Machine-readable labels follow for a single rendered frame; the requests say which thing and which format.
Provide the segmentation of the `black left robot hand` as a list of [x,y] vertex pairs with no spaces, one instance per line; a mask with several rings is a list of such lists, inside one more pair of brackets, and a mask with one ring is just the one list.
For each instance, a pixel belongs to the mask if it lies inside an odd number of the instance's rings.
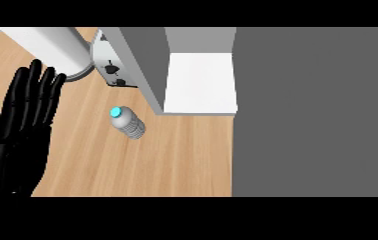
[[43,178],[65,81],[39,59],[15,72],[0,111],[0,199],[30,197]]

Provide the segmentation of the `clear water bottle, cyan cap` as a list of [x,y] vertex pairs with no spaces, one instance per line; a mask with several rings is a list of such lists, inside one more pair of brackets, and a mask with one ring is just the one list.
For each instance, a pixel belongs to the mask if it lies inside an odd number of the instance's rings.
[[115,106],[109,111],[111,124],[120,132],[133,140],[145,134],[145,123],[139,119],[133,110],[126,106]]

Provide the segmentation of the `grey cabinet, white interior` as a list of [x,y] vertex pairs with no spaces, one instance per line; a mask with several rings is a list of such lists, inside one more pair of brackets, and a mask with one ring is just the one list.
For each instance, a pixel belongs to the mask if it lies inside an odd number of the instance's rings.
[[158,115],[236,114],[233,27],[105,27],[102,33]]

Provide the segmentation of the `flat dark grey cabinet door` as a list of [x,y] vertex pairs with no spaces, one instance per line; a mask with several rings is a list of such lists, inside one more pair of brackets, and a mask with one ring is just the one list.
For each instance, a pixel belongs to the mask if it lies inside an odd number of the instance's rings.
[[236,196],[378,196],[378,29],[242,28]]

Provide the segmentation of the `pale grey appliance, black knobs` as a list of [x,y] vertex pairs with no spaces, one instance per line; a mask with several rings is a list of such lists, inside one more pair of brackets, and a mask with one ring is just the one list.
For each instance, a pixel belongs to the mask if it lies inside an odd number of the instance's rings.
[[95,67],[106,84],[112,87],[136,88],[137,84],[132,79],[132,75],[123,65],[102,30],[96,31],[90,45],[90,54]]

